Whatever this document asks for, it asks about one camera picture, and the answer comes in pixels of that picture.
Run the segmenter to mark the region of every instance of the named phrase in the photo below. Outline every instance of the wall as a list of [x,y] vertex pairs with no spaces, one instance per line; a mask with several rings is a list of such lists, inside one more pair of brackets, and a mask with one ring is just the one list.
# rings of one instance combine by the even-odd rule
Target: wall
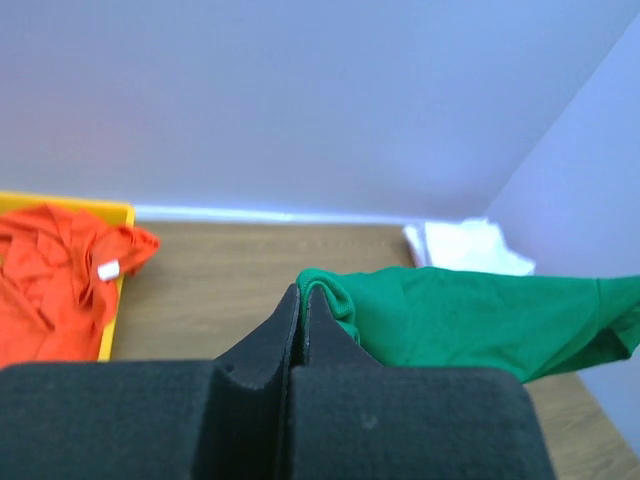
[[482,213],[639,0],[5,0],[1,188]]
[[[539,273],[640,272],[640,17],[488,209]],[[640,352],[583,379],[640,455]]]

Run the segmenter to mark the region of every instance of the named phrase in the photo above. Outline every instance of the crumpled orange fabric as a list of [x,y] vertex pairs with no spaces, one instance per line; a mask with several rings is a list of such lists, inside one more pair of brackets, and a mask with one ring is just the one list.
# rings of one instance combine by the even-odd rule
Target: crumpled orange fabric
[[96,360],[118,304],[98,266],[135,273],[159,240],[55,205],[0,216],[0,368],[27,361]]

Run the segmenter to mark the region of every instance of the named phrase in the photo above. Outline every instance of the wooden surface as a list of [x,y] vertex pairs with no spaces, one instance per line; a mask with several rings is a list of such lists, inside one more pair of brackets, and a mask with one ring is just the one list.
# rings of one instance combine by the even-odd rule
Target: wooden surface
[[[213,358],[266,319],[306,267],[410,264],[391,227],[143,226],[163,246],[125,282],[115,359]],[[638,459],[576,375],[528,388],[560,479],[640,479]]]

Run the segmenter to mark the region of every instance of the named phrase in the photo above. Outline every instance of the green cloth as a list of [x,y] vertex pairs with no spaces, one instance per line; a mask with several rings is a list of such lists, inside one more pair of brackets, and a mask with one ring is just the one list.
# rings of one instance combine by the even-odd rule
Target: green cloth
[[340,325],[388,366],[496,367],[529,382],[628,359],[640,276],[586,279],[392,267],[300,273],[302,321],[321,286]]

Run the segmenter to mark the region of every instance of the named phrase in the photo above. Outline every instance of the yellow basket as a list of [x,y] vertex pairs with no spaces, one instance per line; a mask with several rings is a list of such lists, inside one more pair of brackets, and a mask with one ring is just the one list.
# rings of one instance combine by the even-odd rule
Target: yellow basket
[[[43,203],[53,203],[70,210],[88,210],[102,218],[109,225],[133,226],[136,216],[134,208],[126,203],[101,202],[96,200],[85,200],[82,198],[53,197],[0,191],[0,215],[11,210],[32,207]],[[123,278],[124,277],[121,276],[116,281],[119,297],[122,294]],[[102,332],[98,361],[108,362],[111,358],[111,348],[113,346],[113,335],[115,332],[117,316],[116,309],[116,315],[113,317],[113,320],[109,322]]]

